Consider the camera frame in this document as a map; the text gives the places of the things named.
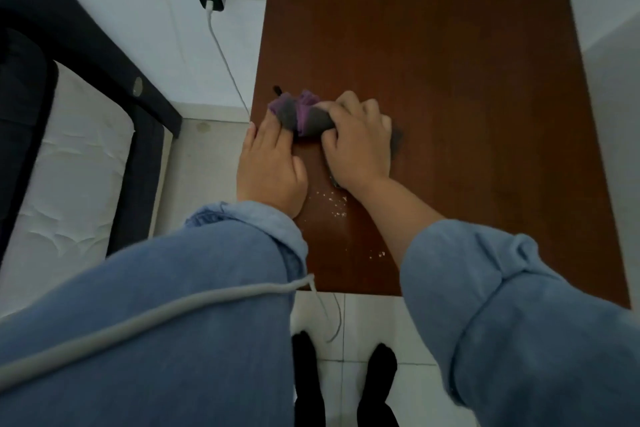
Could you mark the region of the person's left forearm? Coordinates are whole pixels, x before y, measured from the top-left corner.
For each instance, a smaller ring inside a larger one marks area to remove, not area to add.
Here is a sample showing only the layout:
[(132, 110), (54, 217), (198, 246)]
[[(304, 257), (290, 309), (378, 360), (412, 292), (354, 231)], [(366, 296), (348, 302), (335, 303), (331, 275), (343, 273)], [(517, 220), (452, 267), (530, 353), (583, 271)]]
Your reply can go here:
[(0, 321), (0, 427), (293, 427), (294, 221), (218, 203)]

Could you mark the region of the black bed frame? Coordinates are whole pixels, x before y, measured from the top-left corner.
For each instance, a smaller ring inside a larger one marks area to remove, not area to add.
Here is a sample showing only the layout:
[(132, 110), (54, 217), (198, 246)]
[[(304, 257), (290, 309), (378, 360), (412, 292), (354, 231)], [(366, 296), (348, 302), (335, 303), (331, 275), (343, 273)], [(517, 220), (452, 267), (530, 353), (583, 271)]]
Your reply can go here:
[(0, 26), (14, 28), (112, 99), (130, 116), (134, 136), (107, 255), (153, 234), (165, 137), (182, 117), (76, 0), (0, 0)]

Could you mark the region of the person's right forearm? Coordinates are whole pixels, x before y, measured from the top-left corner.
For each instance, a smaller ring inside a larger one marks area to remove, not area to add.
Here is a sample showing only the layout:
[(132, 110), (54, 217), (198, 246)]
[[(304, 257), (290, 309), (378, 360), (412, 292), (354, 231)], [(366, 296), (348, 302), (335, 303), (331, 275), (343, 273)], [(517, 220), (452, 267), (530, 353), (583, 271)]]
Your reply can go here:
[(640, 427), (640, 322), (549, 268), (524, 234), (443, 218), (383, 176), (342, 186), (399, 266), (446, 393), (481, 427)]

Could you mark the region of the person's left hand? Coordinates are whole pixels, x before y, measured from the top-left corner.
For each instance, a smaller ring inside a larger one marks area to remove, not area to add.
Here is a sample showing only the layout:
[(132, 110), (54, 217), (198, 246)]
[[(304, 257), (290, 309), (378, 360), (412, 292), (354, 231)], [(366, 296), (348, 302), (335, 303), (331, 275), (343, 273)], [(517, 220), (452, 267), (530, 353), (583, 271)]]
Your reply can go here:
[(292, 131), (283, 128), (270, 110), (259, 126), (250, 124), (237, 168), (237, 202), (265, 204), (293, 219), (292, 141)]

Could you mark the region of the person's leg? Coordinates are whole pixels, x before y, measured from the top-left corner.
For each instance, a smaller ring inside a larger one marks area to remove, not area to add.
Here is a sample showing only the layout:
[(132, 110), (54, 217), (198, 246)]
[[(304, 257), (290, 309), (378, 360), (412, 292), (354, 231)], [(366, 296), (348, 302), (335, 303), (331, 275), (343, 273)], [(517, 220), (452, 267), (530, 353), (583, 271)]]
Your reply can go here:
[(326, 427), (316, 349), (305, 331), (292, 336), (294, 363), (294, 427)]
[(387, 399), (397, 372), (391, 348), (379, 343), (367, 364), (362, 396), (356, 413), (358, 427), (399, 427)]

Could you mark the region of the person's left leg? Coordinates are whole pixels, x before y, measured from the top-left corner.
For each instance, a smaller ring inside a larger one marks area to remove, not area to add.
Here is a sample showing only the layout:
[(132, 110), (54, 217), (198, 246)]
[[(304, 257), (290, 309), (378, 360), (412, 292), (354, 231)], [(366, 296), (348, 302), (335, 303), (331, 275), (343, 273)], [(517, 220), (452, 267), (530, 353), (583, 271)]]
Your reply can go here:
[(316, 349), (305, 331), (292, 336), (294, 363), (294, 427), (326, 427)]

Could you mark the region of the purple and grey cleaning cloth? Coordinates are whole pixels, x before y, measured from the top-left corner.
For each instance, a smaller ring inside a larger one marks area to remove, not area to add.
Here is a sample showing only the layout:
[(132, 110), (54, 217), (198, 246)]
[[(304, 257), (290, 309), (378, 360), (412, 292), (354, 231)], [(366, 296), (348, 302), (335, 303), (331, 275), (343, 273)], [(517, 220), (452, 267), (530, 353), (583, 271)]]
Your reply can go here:
[[(291, 96), (287, 93), (281, 93), (274, 102), (269, 104), (268, 110), (277, 117), (283, 128), (292, 131), (292, 143), (299, 139), (303, 141), (310, 140), (311, 142), (320, 143), (322, 147), (321, 136), (323, 132), (333, 128), (334, 124), (327, 112), (317, 107), (317, 104), (320, 102), (319, 97), (308, 91), (303, 92), (300, 96)], [(391, 157), (392, 144), (395, 138), (396, 131), (392, 124), (392, 136), (390, 141)], [(334, 180), (327, 162), (326, 166), (332, 180), (335, 182), (335, 185), (339, 186)], [(377, 181), (372, 184), (362, 196), (376, 192), (378, 188), (389, 187), (389, 182), (390, 176), (388, 179)]]

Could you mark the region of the person's right leg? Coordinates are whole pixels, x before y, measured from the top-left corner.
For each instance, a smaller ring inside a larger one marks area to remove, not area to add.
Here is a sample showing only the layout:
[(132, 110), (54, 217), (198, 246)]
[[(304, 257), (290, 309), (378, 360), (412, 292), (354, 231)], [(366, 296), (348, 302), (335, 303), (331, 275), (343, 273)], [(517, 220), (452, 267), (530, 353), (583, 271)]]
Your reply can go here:
[(358, 427), (399, 427), (387, 399), (397, 372), (391, 348), (379, 343), (367, 364), (362, 396), (356, 413)]

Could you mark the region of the person's right hand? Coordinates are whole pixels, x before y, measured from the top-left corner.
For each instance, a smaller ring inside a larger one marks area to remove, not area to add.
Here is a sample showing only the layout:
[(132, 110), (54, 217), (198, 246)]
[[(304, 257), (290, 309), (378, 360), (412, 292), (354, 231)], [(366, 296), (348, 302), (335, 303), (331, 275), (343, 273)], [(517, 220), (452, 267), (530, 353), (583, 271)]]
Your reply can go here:
[(380, 110), (376, 99), (360, 101), (346, 91), (335, 101), (322, 101), (342, 145), (342, 163), (328, 164), (339, 187), (361, 197), (380, 180), (388, 179), (391, 167), (392, 120)]

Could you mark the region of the scattered white crumbs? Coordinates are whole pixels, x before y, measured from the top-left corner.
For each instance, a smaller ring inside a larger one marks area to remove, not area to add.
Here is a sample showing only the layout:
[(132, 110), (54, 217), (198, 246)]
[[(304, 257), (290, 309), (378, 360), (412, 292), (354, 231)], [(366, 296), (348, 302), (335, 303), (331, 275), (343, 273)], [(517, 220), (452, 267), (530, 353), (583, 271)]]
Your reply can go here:
[(312, 191), (299, 224), (312, 262), (390, 256), (367, 211), (345, 192)]

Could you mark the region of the black bedding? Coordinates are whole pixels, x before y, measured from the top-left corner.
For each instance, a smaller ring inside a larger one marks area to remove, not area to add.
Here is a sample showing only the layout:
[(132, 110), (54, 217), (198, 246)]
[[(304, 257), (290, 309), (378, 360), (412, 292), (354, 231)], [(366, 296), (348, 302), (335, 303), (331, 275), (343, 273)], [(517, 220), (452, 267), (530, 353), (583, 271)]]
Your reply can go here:
[(39, 45), (0, 26), (0, 262), (28, 189), (58, 74)]

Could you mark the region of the white quilted mattress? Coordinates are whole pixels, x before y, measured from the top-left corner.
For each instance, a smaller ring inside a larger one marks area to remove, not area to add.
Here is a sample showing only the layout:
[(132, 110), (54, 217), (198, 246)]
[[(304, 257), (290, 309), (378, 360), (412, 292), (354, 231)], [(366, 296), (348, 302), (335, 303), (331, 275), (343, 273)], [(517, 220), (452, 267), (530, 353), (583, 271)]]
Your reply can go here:
[(58, 82), (0, 266), (0, 320), (106, 258), (134, 124), (56, 62)]

